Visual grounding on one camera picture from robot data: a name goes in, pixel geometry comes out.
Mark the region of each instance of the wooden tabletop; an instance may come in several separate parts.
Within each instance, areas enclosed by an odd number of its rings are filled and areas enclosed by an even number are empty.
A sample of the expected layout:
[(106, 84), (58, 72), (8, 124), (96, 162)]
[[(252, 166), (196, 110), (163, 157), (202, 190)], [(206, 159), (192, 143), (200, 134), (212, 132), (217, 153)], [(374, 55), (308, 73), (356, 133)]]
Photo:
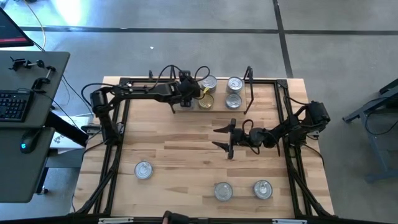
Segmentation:
[[(118, 84), (119, 79), (104, 77), (104, 83)], [(304, 81), (287, 81), (290, 96), (308, 102)], [(168, 104), (132, 100), (112, 216), (161, 217), (170, 210), (189, 217), (293, 218), (283, 150), (278, 157), (276, 148), (262, 147), (261, 153), (255, 155), (246, 147), (236, 146), (234, 159), (229, 161), (224, 150), (211, 143), (228, 142), (229, 134), (214, 133), (213, 130), (226, 126), (231, 118), (236, 118), (237, 127), (245, 119), (252, 119), (254, 127), (267, 129), (279, 124), (274, 87), (257, 84), (253, 89), (255, 100), (247, 115), (242, 112), (173, 114)], [(296, 111), (300, 105), (292, 102), (292, 107)], [(101, 141), (97, 136), (88, 147)], [(319, 150), (316, 141), (308, 139), (307, 142)], [(100, 146), (85, 154), (75, 190), (77, 210), (98, 185), (104, 150), (105, 146)], [(333, 213), (322, 160), (305, 147), (302, 148), (302, 159), (308, 188), (326, 211)], [(153, 176), (148, 180), (138, 180), (134, 175), (134, 167), (140, 161), (148, 161), (154, 166)], [(260, 200), (252, 192), (254, 183), (261, 179), (268, 180), (274, 189), (268, 200)], [(214, 197), (214, 187), (219, 182), (231, 184), (233, 198), (230, 201), (220, 202)], [(108, 187), (104, 192), (103, 207)], [(301, 190), (298, 188), (297, 192), (304, 212)]]

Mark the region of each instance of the black keyboard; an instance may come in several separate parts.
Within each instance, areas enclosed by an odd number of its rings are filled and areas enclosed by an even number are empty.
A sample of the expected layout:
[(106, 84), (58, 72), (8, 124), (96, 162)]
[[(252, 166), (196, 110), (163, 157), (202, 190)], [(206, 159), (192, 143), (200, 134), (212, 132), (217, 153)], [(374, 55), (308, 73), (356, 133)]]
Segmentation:
[(24, 90), (0, 90), (0, 122), (24, 122), (33, 94)]

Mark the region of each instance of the robotic arm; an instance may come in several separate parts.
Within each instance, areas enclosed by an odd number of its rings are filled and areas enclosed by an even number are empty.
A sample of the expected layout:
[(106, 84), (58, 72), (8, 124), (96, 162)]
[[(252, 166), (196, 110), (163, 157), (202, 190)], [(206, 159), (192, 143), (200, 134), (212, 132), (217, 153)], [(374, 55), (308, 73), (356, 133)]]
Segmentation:
[[(299, 115), (305, 111), (305, 118), (299, 119)], [(228, 153), (228, 159), (234, 156), (233, 146), (247, 146), (255, 154), (260, 154), (261, 144), (267, 148), (273, 148), (277, 145), (278, 155), (280, 156), (279, 139), (289, 134), (289, 143), (294, 146), (305, 144), (305, 138), (308, 133), (313, 131), (323, 131), (329, 123), (330, 118), (323, 103), (312, 101), (304, 104), (295, 114), (288, 115), (287, 119), (272, 130), (266, 128), (253, 128), (253, 121), (247, 119), (243, 122), (242, 128), (236, 127), (236, 120), (233, 118), (229, 125), (224, 128), (216, 129), (217, 133), (230, 133), (229, 144), (221, 142), (212, 142)], [(250, 122), (251, 129), (249, 133), (245, 133), (244, 125)]]
[[(161, 103), (168, 103), (173, 113), (173, 105), (181, 103), (181, 106), (190, 106), (193, 97), (200, 97), (198, 81), (190, 76), (189, 71), (180, 71), (180, 81), (172, 80), (168, 83), (156, 84), (152, 87), (125, 85), (111, 85), (102, 87), (90, 94), (91, 105), (94, 114), (102, 125), (103, 141), (106, 145), (118, 144), (120, 134), (116, 123), (112, 122), (109, 112), (123, 100), (152, 99)], [(107, 93), (114, 95), (108, 101)]]

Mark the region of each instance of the monitor screen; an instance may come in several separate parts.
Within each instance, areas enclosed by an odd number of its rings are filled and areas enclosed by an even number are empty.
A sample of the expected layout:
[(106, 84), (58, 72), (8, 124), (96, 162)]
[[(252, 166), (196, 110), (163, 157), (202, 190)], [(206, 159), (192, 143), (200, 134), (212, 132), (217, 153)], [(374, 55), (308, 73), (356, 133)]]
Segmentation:
[(33, 46), (33, 41), (0, 8), (0, 47)]

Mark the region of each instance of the concrete floor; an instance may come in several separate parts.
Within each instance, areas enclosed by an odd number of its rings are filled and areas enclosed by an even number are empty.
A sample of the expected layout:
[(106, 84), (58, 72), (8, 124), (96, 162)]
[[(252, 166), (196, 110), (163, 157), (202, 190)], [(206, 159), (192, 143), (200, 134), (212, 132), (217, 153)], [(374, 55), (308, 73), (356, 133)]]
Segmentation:
[[(46, 26), (278, 28), (272, 0), (38, 0), (31, 6)], [(279, 6), (285, 29), (398, 30), (395, 0), (279, 0)], [(8, 1), (5, 11), (20, 26), (37, 27), (23, 2)], [(26, 33), (42, 43), (41, 32)], [(378, 166), (360, 123), (348, 125), (341, 117), (397, 78), (398, 35), (286, 35), (286, 40), (294, 78), (304, 78), (309, 98), (324, 102), (332, 118), (319, 142), (335, 213), (395, 223), (398, 179), (364, 181)], [(286, 77), (278, 34), (47, 32), (46, 50), (71, 53), (65, 76), (79, 92), (105, 75), (158, 73), (170, 63), (190, 70), (207, 65), (224, 77), (240, 76), (251, 65), (256, 77)], [(66, 105), (65, 93), (61, 86), (55, 100), (67, 113), (87, 113), (72, 92)], [(27, 204), (0, 204), (0, 219), (68, 213), (77, 177), (76, 169), (50, 169), (45, 185), (51, 193)]]

